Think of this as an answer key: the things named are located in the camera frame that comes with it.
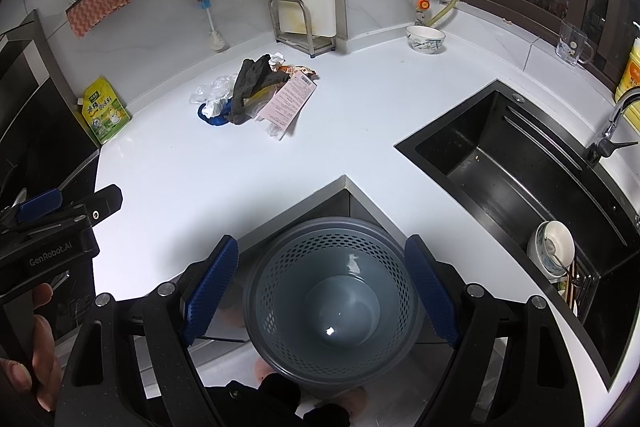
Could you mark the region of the clear plastic bag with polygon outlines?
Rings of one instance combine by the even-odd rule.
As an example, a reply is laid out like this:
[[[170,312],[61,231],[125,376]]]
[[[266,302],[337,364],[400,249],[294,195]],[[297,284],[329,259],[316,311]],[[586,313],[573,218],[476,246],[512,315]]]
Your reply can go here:
[[[191,104],[218,104],[227,102],[232,98],[237,75],[225,75],[200,84],[190,95]]]

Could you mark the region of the black cloth rag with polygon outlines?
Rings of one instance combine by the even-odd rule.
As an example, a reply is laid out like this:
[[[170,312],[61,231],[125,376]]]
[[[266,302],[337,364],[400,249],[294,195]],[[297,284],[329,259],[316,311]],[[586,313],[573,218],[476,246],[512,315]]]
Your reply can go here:
[[[251,98],[258,91],[273,84],[286,83],[290,75],[280,70],[273,70],[270,66],[270,55],[265,54],[254,61],[246,58],[236,77],[231,109],[228,116],[230,124],[243,124],[246,121],[244,101]]]

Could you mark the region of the orange snack wrapper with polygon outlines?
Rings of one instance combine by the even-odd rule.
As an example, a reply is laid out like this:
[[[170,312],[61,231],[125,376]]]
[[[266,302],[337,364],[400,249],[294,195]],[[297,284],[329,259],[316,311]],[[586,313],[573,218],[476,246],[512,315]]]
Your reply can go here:
[[[317,80],[319,78],[317,72],[307,66],[300,65],[280,65],[278,72],[284,72],[288,77],[292,77],[294,74],[305,75],[310,80]]]

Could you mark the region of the grey perforated trash bin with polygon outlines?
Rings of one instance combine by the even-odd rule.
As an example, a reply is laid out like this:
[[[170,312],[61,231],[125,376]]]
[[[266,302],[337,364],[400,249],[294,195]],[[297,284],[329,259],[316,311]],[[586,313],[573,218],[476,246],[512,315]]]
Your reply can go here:
[[[393,369],[416,343],[424,310],[404,251],[354,218],[308,220],[279,235],[244,288],[244,322],[259,355],[319,395]]]

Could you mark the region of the black kitchen sink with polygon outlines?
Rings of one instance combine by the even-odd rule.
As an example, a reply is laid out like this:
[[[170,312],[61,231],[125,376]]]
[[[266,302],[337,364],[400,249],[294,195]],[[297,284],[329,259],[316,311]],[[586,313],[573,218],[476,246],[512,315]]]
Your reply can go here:
[[[397,144],[514,258],[567,321],[611,386],[639,316],[639,216],[574,136],[500,81]],[[575,242],[566,303],[529,259],[544,221]]]

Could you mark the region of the green yellow detergent pouch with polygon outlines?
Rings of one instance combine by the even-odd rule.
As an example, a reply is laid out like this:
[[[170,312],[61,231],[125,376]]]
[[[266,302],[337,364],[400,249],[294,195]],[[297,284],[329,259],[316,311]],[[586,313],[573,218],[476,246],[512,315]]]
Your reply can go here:
[[[96,78],[77,100],[82,118],[98,142],[110,141],[131,120],[115,90],[103,76]]]

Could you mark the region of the white dishes in sink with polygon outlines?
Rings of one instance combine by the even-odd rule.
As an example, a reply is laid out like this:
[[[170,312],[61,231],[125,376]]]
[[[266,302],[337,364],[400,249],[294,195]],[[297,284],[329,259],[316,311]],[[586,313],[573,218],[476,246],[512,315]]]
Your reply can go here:
[[[560,221],[544,221],[529,237],[527,257],[555,283],[570,273],[575,259],[575,243],[570,230]]]

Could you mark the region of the white bottle brush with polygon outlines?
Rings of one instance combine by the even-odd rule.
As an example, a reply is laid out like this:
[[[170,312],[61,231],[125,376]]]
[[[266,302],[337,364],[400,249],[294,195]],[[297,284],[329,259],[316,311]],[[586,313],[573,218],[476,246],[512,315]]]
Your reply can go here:
[[[212,15],[212,4],[210,0],[200,0],[198,2],[201,9],[205,12],[209,26],[209,47],[215,52],[221,52],[228,49],[228,44],[221,33],[216,29]]]

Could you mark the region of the orange patterned dishcloth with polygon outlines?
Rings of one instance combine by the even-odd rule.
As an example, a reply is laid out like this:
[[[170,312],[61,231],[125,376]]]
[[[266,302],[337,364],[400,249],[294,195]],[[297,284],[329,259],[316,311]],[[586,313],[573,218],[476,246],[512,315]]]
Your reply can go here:
[[[130,2],[131,0],[78,0],[66,10],[70,30],[78,39],[84,38],[104,18]]]

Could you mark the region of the crumpled white paper tissue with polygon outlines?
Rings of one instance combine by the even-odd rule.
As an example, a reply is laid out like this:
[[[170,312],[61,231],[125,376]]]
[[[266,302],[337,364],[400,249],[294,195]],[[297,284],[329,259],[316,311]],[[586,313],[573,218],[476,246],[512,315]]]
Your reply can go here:
[[[269,66],[272,70],[278,70],[285,64],[284,56],[277,52],[269,55]]]

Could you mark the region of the patterned ceramic bowl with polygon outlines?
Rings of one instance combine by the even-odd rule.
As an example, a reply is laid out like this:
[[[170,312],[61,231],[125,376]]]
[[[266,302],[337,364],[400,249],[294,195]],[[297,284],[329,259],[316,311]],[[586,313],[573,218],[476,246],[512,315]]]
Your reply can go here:
[[[439,53],[446,39],[446,35],[435,28],[412,25],[406,28],[408,46],[413,51],[423,54]]]

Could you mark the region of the steel cutting board rack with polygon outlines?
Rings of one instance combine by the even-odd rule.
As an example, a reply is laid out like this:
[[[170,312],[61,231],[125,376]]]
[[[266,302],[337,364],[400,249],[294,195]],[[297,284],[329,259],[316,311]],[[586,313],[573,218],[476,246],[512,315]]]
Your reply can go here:
[[[336,50],[335,0],[269,0],[274,38],[310,58]]]

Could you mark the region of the clear glass mug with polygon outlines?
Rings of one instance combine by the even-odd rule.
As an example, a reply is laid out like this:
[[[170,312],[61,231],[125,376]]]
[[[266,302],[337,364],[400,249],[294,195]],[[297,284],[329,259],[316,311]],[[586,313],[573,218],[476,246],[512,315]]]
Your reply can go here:
[[[592,61],[594,49],[584,32],[562,20],[555,54],[570,66],[585,66]]]

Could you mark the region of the yellow oil bottle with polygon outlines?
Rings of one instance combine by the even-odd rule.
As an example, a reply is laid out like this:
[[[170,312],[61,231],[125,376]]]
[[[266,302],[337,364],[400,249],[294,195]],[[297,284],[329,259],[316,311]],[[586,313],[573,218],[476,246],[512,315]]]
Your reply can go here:
[[[614,101],[620,101],[620,98],[629,90],[640,86],[640,37],[634,38],[631,50],[628,55],[628,61],[620,78],[615,94]],[[640,131],[640,105],[639,102],[630,104],[625,109],[625,118],[629,121],[634,129]]]

